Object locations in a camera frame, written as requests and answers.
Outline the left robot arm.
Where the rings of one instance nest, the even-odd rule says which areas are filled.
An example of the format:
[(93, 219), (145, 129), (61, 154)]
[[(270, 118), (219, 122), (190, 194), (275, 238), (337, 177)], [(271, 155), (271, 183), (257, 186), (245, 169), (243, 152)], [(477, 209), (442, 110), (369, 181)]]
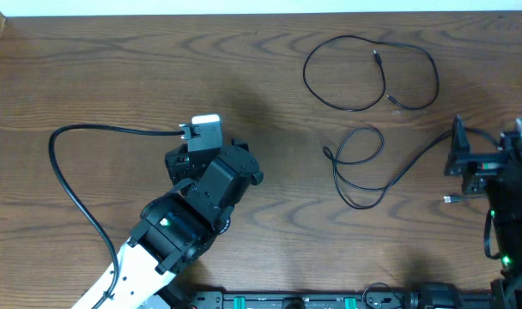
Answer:
[(169, 151), (173, 188), (150, 202), (120, 247), (116, 265), (76, 302), (77, 308), (138, 308), (194, 263), (230, 225), (249, 185), (263, 180), (246, 141), (204, 146), (198, 139)]

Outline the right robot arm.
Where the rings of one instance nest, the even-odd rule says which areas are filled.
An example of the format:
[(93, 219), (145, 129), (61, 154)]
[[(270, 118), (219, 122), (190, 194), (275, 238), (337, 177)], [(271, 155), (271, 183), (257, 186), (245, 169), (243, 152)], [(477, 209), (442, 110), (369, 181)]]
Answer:
[(445, 164), (446, 176), (463, 178), (465, 195), (485, 194), (489, 212), (485, 231), (495, 231), (502, 278), (491, 283), (493, 308), (522, 308), (522, 118), (513, 130), (501, 133), (495, 153), (470, 150), (461, 117), (452, 123), (452, 144)]

